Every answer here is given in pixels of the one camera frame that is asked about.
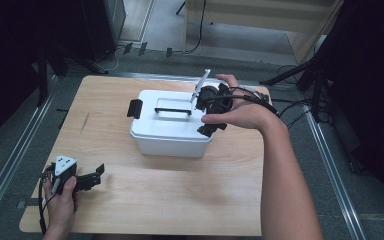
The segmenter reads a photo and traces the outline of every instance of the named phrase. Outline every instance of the white plastic part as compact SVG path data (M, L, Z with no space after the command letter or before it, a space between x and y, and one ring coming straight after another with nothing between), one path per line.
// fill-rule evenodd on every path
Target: white plastic part
M77 162L76 159L58 155L55 160L55 176L61 175L65 170L69 169Z
M55 179L54 186L52 187L52 191L51 191L52 195L54 195L57 192L60 182L61 182L61 178Z
M145 155L200 158L204 155L209 138L197 130L204 125L204 113L195 109L196 100L189 102L190 92L143 90L139 119L133 119L130 134L136 140L139 151ZM155 108L190 110L185 112L155 112Z
M196 84L195 90L193 91L192 97L189 100L190 103L196 98L198 95L199 91L202 88L202 85L204 84L205 80L207 80L208 74L210 74L211 69L205 69L204 76L202 76L201 80L199 80L198 84Z

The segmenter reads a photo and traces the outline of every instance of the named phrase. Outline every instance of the black curtain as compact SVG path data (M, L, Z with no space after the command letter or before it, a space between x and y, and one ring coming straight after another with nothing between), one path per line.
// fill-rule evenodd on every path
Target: black curtain
M335 38L325 72L361 145L352 155L384 182L384 1L345 1L353 9Z
M0 127L37 88L36 2L0 0Z

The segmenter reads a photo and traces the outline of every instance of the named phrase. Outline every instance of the forearm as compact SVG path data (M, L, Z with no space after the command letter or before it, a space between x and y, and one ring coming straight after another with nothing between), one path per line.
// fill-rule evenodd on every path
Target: forearm
M264 138L261 229L264 239L322 239L316 209L293 152L286 126L278 119L259 128Z

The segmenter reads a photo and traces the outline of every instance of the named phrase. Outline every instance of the wooden tabletop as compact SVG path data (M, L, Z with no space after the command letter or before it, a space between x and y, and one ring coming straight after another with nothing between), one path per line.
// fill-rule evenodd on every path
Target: wooden tabletop
M140 91L194 88L186 81L83 79L47 161L76 158L78 175L105 164L102 183L81 192L73 232L261 235L263 140L257 131L218 130L200 159L142 155L130 135L126 114ZM20 229L40 232L38 219L37 206L27 207Z

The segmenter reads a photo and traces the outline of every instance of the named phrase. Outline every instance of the wrist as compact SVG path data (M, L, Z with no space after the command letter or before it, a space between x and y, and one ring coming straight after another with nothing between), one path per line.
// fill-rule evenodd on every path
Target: wrist
M70 233L70 226L58 226L58 225L49 225L46 230L45 236L43 239L52 240L52 239L66 239Z
M267 109L260 108L257 112L256 125L257 130L263 137L271 136L271 133L287 133L288 128L280 120L278 116L268 111Z

